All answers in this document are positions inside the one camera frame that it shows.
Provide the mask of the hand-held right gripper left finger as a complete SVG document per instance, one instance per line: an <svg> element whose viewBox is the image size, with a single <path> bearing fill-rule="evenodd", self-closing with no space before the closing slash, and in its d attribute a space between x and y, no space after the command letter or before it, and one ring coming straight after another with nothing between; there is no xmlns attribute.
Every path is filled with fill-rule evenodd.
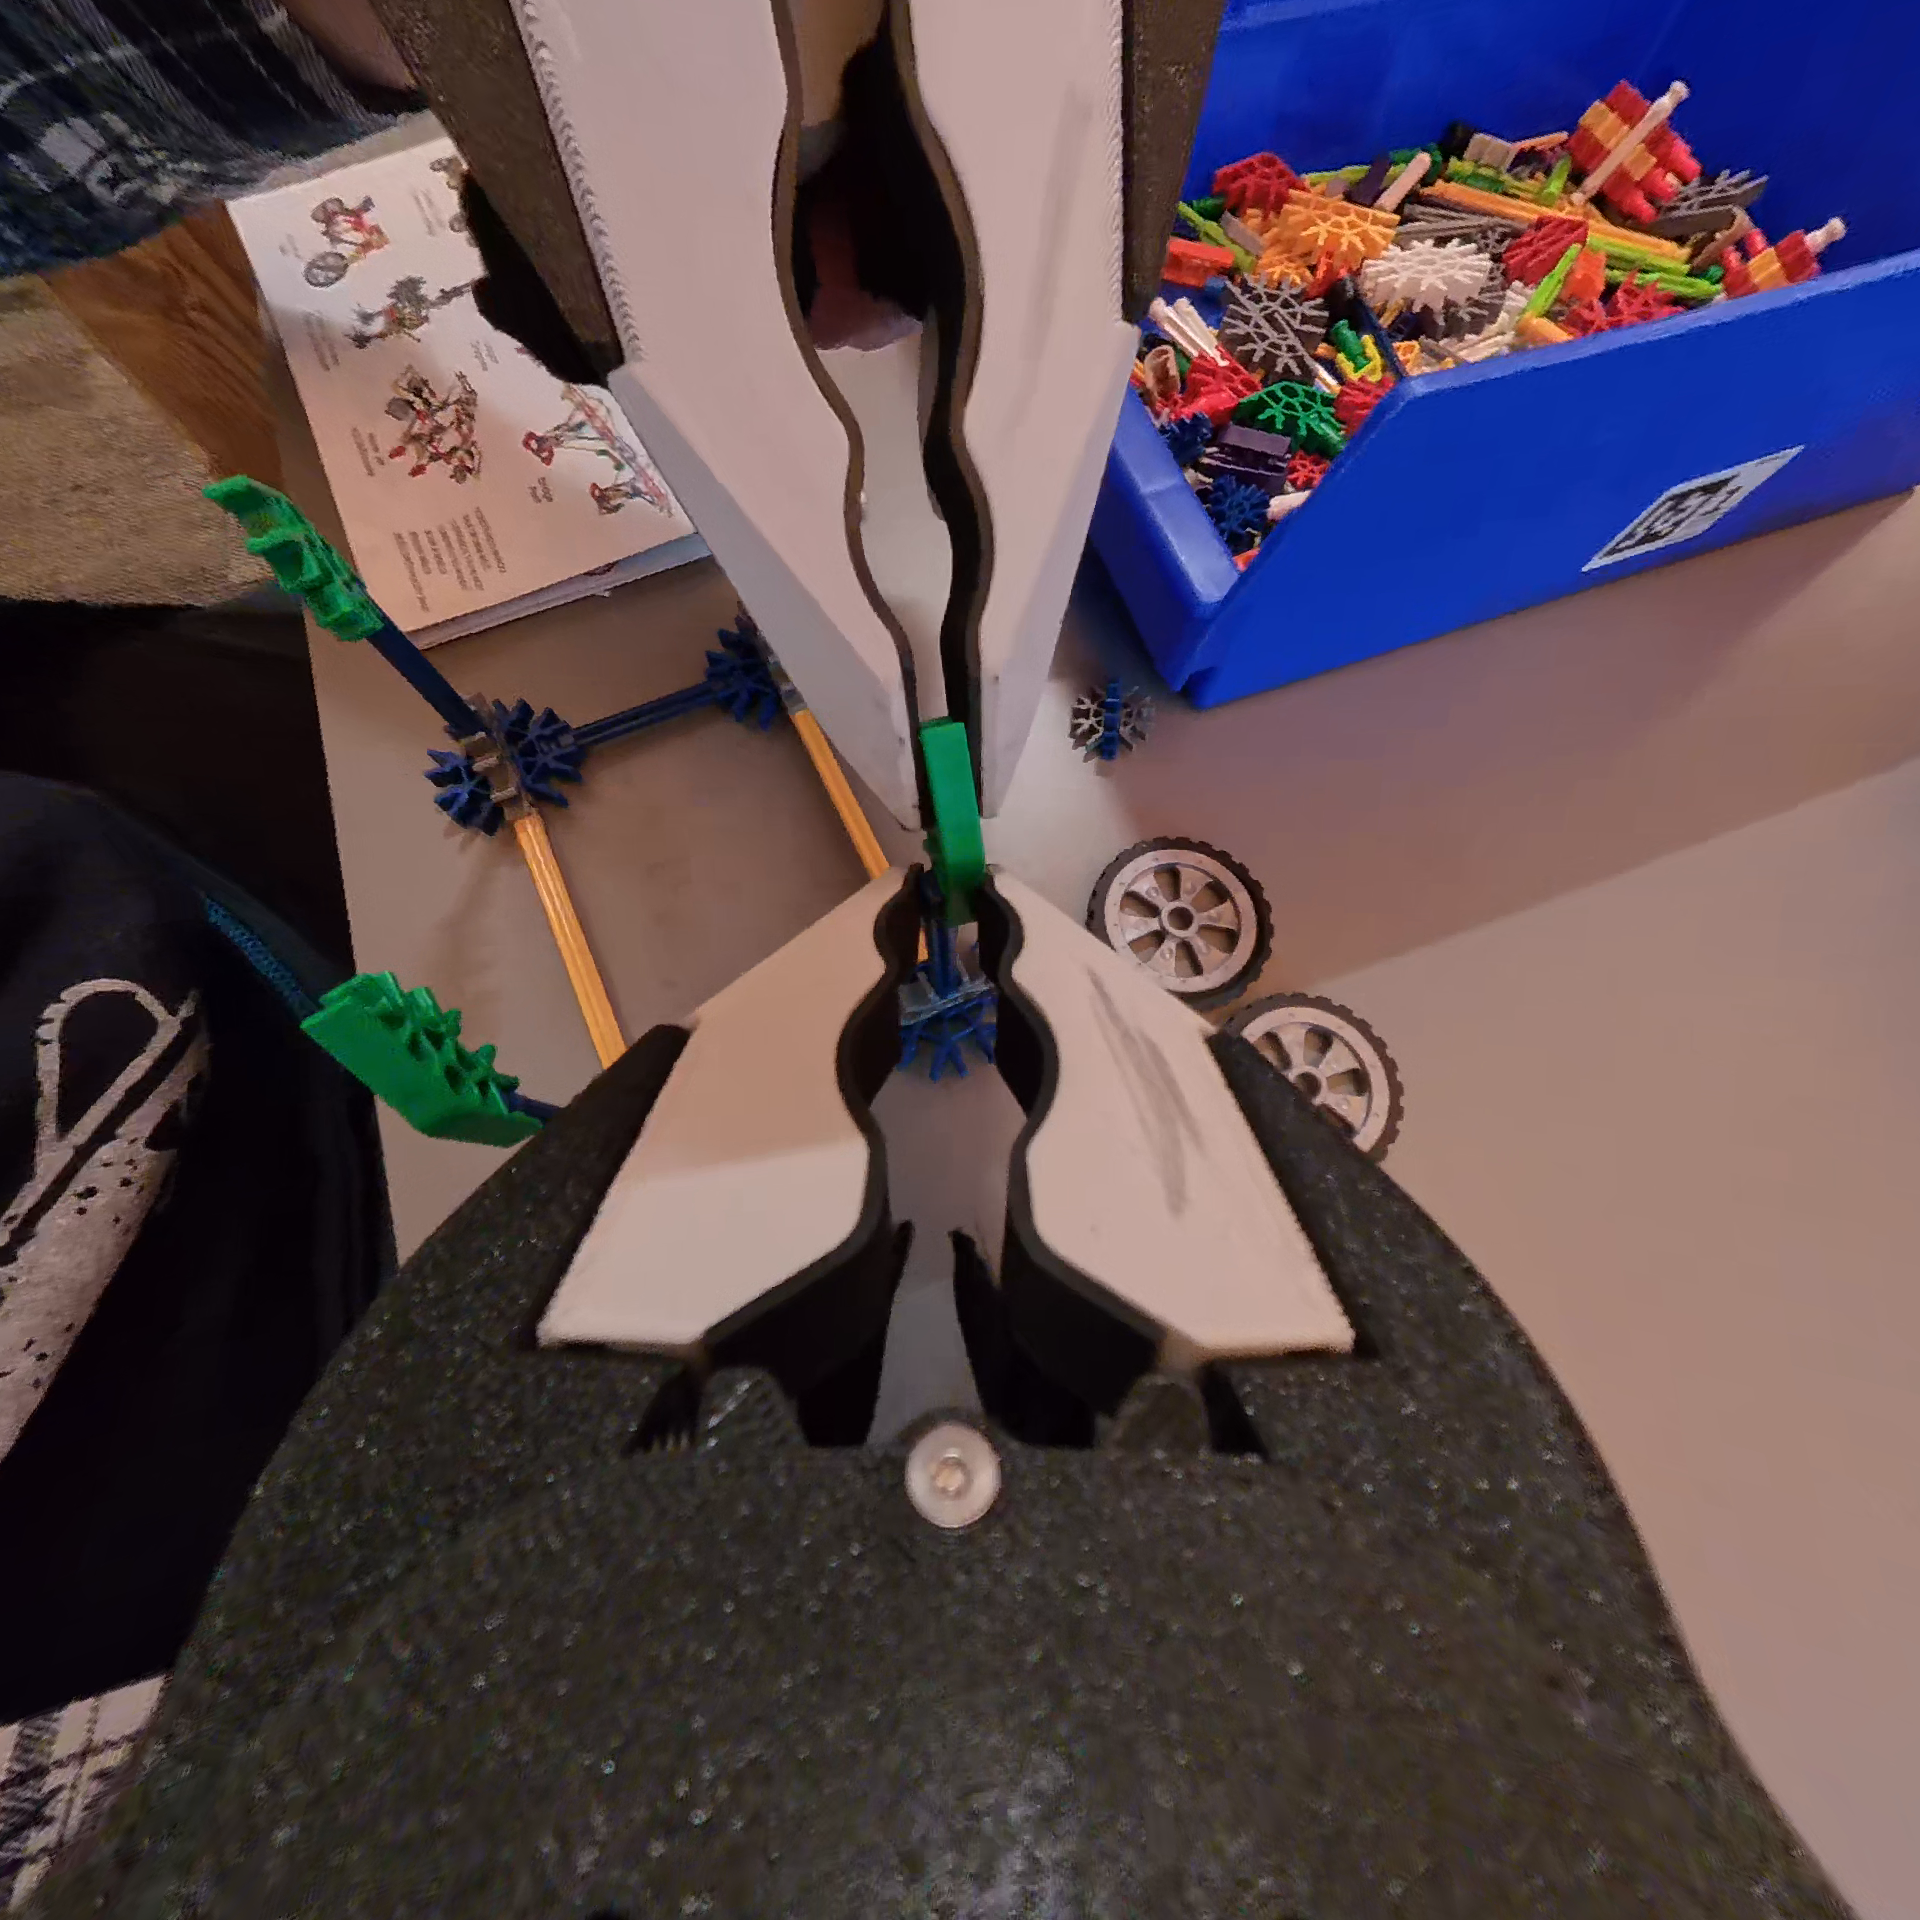
<svg viewBox="0 0 1920 1920"><path fill-rule="evenodd" d="M921 873L888 870L710 997L537 1340L719 1357L880 1249L873 1100L900 1061Z"/></svg>

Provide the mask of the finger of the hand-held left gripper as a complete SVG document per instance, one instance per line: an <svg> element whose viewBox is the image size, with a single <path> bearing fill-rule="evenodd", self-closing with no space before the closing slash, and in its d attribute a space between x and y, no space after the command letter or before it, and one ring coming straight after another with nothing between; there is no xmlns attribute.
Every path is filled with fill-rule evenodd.
<svg viewBox="0 0 1920 1920"><path fill-rule="evenodd" d="M624 351L614 394L832 744L920 817L911 649L857 530L862 441L794 279L790 5L513 10Z"/></svg>
<svg viewBox="0 0 1920 1920"><path fill-rule="evenodd" d="M944 693L1006 802L1097 498L1123 313L1123 6L896 5L903 106L952 237L923 446L952 537Z"/></svg>

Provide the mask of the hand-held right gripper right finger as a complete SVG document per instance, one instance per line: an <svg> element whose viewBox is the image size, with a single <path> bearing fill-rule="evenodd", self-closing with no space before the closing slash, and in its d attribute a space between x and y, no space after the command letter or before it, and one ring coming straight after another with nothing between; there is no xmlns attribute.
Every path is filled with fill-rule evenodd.
<svg viewBox="0 0 1920 1920"><path fill-rule="evenodd" d="M1217 1030L1015 878L986 879L996 1070L1022 1113L999 1294L1039 1366L1348 1352Z"/></svg>

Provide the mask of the pile of colourful toy pieces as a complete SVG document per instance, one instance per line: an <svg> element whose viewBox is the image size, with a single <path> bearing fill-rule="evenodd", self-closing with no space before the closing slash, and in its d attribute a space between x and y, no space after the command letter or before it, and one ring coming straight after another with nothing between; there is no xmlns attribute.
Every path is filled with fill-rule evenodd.
<svg viewBox="0 0 1920 1920"><path fill-rule="evenodd" d="M1177 202L1132 391L1247 572L1390 393L1823 274L1843 217L1768 237L1768 180L1711 174L1686 82L1628 79L1574 128L1435 141L1318 174L1275 150Z"/></svg>

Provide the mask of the blue yellow toy rod frame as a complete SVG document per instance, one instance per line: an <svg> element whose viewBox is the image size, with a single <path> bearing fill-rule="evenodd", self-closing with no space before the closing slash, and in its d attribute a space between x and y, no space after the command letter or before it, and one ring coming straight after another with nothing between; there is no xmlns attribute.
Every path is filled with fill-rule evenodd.
<svg viewBox="0 0 1920 1920"><path fill-rule="evenodd" d="M731 626L715 634L697 684L583 727L529 701L466 700L390 616L375 638L345 641L370 644L441 719L448 748L432 749L426 769L439 812L468 832L513 832L602 1065L618 1061L627 1042L540 812L569 800L569 788L585 778L590 751L694 712L724 712L758 729L768 729L784 716L849 830L865 873L878 878L888 870L884 848L856 800L825 729L746 607L736 607Z"/></svg>

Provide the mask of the blue bin with white label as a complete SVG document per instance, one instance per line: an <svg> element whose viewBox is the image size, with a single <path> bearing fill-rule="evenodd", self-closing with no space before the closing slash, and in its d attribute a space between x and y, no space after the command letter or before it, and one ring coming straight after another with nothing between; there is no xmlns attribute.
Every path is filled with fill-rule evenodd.
<svg viewBox="0 0 1920 1920"><path fill-rule="evenodd" d="M1418 376L1244 568L1128 399L1091 544L1196 704L1915 486L1915 5L1227 5L1187 184L1539 134L1618 79L1692 86L1682 134L1768 177L1769 236L1843 217L1824 274Z"/></svg>

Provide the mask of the person's left forearm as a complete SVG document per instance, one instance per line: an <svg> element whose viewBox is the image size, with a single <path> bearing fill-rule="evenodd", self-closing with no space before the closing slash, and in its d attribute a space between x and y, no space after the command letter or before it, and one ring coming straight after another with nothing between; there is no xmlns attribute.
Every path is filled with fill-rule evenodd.
<svg viewBox="0 0 1920 1920"><path fill-rule="evenodd" d="M423 105L367 1L4 1L2 279L121 254Z"/></svg>

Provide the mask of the black toy wheel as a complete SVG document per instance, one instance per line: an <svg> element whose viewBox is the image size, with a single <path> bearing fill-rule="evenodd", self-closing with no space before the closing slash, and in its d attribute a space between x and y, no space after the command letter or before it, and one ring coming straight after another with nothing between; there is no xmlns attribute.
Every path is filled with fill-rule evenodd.
<svg viewBox="0 0 1920 1920"><path fill-rule="evenodd" d="M1223 1030L1262 1050L1364 1158L1385 1158L1403 1121L1403 1082L1392 1050L1356 1009L1283 991L1250 1001Z"/></svg>
<svg viewBox="0 0 1920 1920"><path fill-rule="evenodd" d="M1096 879L1089 929L1194 1009L1247 994L1274 952L1274 908L1227 849L1182 836L1123 848Z"/></svg>

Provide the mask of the toy instruction sheet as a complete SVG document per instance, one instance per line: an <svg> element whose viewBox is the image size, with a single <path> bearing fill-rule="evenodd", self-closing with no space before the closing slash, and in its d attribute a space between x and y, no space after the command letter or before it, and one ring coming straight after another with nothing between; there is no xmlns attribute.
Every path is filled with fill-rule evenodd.
<svg viewBox="0 0 1920 1920"><path fill-rule="evenodd" d="M375 601L423 649L706 557L614 397L474 301L446 137L234 200Z"/></svg>

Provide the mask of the person's dark printed shirt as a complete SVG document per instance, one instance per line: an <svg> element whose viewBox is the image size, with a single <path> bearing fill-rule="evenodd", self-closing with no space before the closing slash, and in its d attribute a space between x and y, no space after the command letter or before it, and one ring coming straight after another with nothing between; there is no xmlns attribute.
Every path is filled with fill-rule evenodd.
<svg viewBox="0 0 1920 1920"><path fill-rule="evenodd" d="M298 615L4 601L2 1713L174 1665L377 1287Z"/></svg>

